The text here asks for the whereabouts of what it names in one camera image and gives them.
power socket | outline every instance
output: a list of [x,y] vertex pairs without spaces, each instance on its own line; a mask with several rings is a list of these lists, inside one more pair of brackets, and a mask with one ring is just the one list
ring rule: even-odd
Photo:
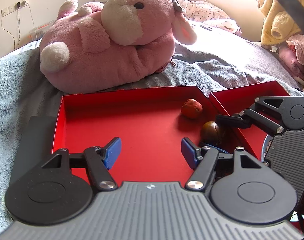
[[[28,5],[29,0],[21,0],[21,1],[19,1],[19,3],[20,3],[20,8],[22,8],[22,7],[25,7],[25,6]],[[9,13],[12,13],[12,12],[18,10],[19,8],[18,8],[17,4],[18,4],[18,2],[14,3],[14,4],[11,4],[10,6],[2,9],[1,10],[2,17],[8,15]]]

yellow towel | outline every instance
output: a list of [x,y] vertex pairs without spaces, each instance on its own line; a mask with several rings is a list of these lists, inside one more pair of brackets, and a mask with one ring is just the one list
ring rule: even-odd
[[262,45],[282,43],[301,31],[277,0],[257,0],[257,6],[265,16],[261,37]]

bed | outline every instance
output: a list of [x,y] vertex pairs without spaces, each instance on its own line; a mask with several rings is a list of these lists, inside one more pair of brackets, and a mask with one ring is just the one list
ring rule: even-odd
[[[225,90],[271,80],[292,96],[304,96],[297,83],[267,50],[237,35],[194,22],[198,34],[192,46],[176,43],[174,66],[116,89],[197,85],[208,96]],[[0,232],[10,223],[4,194],[15,152],[31,116],[56,116],[62,92],[40,72],[39,43],[32,42],[0,59]]]

stuffed rabbit's eye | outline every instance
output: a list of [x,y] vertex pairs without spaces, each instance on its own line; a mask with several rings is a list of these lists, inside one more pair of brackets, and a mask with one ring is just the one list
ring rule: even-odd
[[138,10],[143,9],[144,8],[144,4],[141,2],[137,2],[136,4],[134,4],[134,7]]

red box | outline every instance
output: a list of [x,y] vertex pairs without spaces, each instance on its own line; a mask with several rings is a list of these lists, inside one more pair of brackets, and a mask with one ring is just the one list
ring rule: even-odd
[[[196,120],[180,112],[189,98],[204,109]],[[215,120],[216,114],[196,86],[63,96],[52,152],[59,148],[83,152],[91,146],[103,147],[117,136],[122,150],[110,173],[118,185],[122,181],[180,181],[184,185],[193,171],[181,154],[181,140],[189,137],[198,144],[202,125]],[[242,145],[239,141],[231,130],[222,148],[233,152]],[[83,169],[72,173],[87,180]]]
[[[232,115],[250,107],[256,97],[272,96],[286,97],[289,94],[277,81],[270,81],[213,92],[209,100],[220,114]],[[235,129],[235,133],[245,149],[260,160],[266,133],[255,125],[248,129]]]

